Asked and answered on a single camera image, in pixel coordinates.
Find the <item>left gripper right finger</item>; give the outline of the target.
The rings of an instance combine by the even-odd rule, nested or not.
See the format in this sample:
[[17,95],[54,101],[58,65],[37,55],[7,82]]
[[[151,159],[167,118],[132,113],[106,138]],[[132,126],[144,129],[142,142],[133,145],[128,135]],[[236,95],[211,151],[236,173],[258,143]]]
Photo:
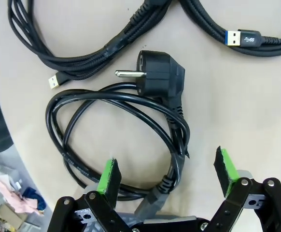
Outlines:
[[209,222],[211,232],[230,232],[243,209],[252,209],[264,232],[281,232],[281,182],[270,177],[262,183],[240,176],[226,149],[218,147],[214,167],[225,200]]

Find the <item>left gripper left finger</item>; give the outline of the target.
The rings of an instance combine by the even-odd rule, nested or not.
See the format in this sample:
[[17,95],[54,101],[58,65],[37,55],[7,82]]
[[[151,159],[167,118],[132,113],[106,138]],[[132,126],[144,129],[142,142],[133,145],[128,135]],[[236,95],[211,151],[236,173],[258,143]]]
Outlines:
[[132,228],[115,211],[121,179],[117,160],[108,160],[96,190],[77,200],[69,196],[58,199],[47,230],[131,232]]

